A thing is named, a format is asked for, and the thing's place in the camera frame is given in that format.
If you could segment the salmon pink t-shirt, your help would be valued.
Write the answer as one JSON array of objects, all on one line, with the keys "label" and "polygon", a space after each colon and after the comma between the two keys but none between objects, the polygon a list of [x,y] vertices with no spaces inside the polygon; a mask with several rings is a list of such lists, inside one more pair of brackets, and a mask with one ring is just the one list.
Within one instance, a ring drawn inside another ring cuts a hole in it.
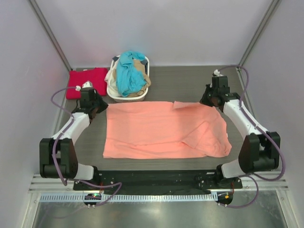
[{"label": "salmon pink t-shirt", "polygon": [[187,102],[110,104],[103,157],[187,159],[229,155],[227,124],[214,107]]}]

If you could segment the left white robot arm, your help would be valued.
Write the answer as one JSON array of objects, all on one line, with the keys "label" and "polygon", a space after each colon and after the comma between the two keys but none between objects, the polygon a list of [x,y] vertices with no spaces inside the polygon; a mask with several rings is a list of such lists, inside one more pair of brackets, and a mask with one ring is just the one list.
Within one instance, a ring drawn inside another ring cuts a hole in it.
[{"label": "left white robot arm", "polygon": [[74,89],[80,92],[80,101],[72,112],[51,97],[51,102],[70,118],[56,134],[40,141],[39,172],[42,178],[61,179],[64,185],[67,185],[67,180],[84,180],[89,189],[96,190],[101,184],[100,177],[95,175],[97,168],[80,164],[74,145],[96,115],[108,108],[108,104],[93,87],[76,86]]}]

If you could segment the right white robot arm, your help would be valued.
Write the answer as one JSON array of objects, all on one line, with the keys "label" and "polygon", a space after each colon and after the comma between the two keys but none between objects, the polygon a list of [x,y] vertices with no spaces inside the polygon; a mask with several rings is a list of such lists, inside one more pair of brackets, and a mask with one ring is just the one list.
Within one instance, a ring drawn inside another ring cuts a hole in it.
[{"label": "right white robot arm", "polygon": [[238,158],[217,166],[214,182],[218,187],[227,187],[231,183],[231,178],[278,168],[281,141],[279,134],[268,131],[256,121],[238,93],[230,91],[227,76],[213,75],[212,82],[206,85],[200,103],[219,108],[232,121],[243,138]]}]

